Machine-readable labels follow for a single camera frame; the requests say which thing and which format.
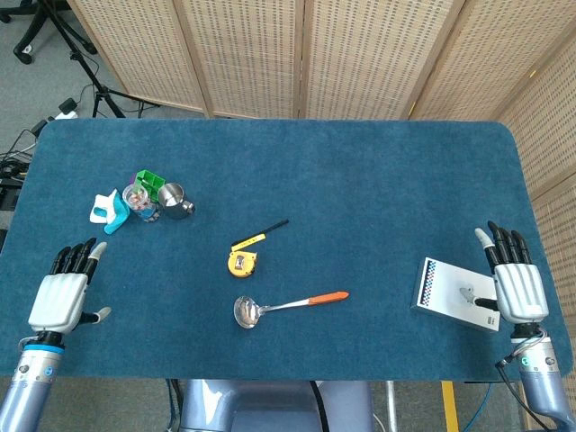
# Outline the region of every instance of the robotic arm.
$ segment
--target robotic arm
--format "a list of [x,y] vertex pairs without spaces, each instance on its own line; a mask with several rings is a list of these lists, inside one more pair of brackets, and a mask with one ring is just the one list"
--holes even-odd
[[64,247],[44,277],[28,323],[36,336],[20,341],[20,362],[0,408],[0,432],[34,432],[64,355],[62,339],[78,325],[97,324],[112,311],[84,313],[86,291],[106,243],[96,239]]
[[[539,323],[548,316],[544,287],[538,268],[532,264],[522,236],[488,222],[494,241],[480,228],[475,233],[482,247],[496,287],[496,304],[489,299],[466,296],[478,306],[500,311],[502,318],[514,324],[510,355],[496,363],[503,381],[536,422],[550,430],[535,413],[551,418],[559,432],[576,432],[576,420],[568,404],[552,340]],[[528,406],[512,389],[504,368],[517,360]]]

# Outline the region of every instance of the chair wheel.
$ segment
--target chair wheel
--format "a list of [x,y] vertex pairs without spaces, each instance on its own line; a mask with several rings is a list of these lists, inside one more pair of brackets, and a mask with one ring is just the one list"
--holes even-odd
[[92,43],[85,43],[83,44],[84,49],[88,51],[89,54],[98,54],[98,50]]
[[23,52],[19,52],[18,54],[14,53],[14,55],[24,64],[30,65],[32,63],[32,56],[30,54],[24,54]]

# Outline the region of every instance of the stainless steel mug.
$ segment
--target stainless steel mug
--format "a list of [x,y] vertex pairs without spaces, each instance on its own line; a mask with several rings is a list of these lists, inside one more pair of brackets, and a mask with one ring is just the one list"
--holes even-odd
[[158,202],[169,218],[182,219],[194,212],[194,204],[187,201],[178,183],[166,183],[158,189]]

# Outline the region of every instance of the white box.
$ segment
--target white box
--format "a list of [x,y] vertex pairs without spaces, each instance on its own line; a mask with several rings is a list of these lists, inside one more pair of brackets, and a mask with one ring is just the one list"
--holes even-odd
[[500,313],[469,303],[460,288],[472,289],[476,297],[496,300],[491,277],[426,258],[418,271],[412,308],[456,319],[463,324],[498,331]]

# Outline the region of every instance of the tape measure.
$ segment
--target tape measure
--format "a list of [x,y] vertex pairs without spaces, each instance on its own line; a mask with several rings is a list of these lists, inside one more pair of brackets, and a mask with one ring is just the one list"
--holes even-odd
[[252,275],[256,270],[258,254],[256,252],[248,252],[242,249],[266,239],[266,233],[275,230],[276,228],[280,228],[286,223],[288,223],[287,219],[282,220],[272,227],[266,228],[253,236],[232,243],[230,255],[228,256],[228,270],[236,277],[249,277]]

